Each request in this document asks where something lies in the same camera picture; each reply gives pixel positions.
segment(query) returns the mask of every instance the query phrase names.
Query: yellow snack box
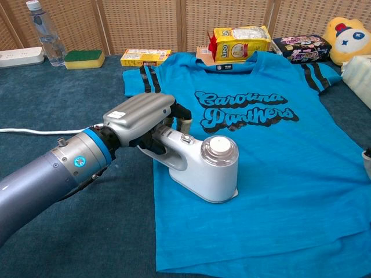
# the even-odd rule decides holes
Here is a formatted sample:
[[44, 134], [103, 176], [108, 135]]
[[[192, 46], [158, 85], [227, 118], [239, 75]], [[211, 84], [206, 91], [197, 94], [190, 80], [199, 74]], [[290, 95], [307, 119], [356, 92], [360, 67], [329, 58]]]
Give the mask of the yellow snack box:
[[215, 28], [209, 50], [214, 61], [241, 62], [256, 50], [267, 51], [270, 42], [271, 36], [265, 26]]
[[122, 55], [120, 62], [124, 66], [141, 67], [142, 65], [160, 65], [171, 54], [166, 49], [127, 49]]

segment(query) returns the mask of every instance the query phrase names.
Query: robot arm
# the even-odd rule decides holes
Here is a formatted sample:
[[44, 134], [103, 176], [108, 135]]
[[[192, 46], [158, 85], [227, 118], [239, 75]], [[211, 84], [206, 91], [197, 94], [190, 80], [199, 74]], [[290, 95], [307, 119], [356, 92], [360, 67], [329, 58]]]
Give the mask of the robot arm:
[[100, 176], [119, 147], [165, 153], [152, 139], [153, 128], [179, 108], [171, 95], [139, 94], [107, 112], [103, 127], [59, 139], [57, 147], [5, 177], [0, 181], [0, 246], [49, 206]]

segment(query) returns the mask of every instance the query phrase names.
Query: wicker partition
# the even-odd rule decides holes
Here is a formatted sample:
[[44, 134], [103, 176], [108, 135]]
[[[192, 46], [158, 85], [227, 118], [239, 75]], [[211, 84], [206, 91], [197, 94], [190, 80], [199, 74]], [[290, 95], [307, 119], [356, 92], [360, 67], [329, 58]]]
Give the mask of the wicker partition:
[[99, 1], [107, 20], [112, 54], [122, 54], [127, 48], [178, 51], [176, 1], [179, 0]]
[[9, 50], [15, 48], [18, 48], [17, 43], [5, 25], [4, 20], [2, 17], [0, 17], [0, 50]]
[[359, 19], [371, 30], [370, 0], [281, 0], [274, 25], [273, 38], [282, 36], [323, 35], [326, 25], [334, 17]]
[[209, 44], [206, 32], [215, 27], [261, 26], [268, 0], [187, 0], [187, 51]]
[[[23, 34], [25, 47], [38, 46], [39, 40], [29, 17], [25, 0], [5, 0], [13, 26]], [[102, 49], [102, 41], [90, 0], [41, 0], [48, 11], [67, 50]]]

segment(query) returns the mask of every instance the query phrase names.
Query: stuffed toy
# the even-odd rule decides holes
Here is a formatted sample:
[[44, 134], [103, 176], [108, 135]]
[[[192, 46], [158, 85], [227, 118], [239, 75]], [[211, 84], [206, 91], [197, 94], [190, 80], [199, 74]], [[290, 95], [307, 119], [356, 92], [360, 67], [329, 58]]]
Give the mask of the stuffed toy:
[[337, 65], [356, 55], [371, 54], [371, 33], [358, 19], [335, 17], [327, 25], [323, 38], [331, 44], [330, 58]]

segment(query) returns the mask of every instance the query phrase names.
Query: power strip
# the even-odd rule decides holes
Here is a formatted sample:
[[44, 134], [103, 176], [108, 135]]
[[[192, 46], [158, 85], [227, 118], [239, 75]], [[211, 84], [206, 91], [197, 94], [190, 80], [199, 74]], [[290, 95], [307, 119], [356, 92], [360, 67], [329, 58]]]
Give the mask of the power strip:
[[0, 68], [34, 65], [44, 62], [42, 47], [0, 51]]

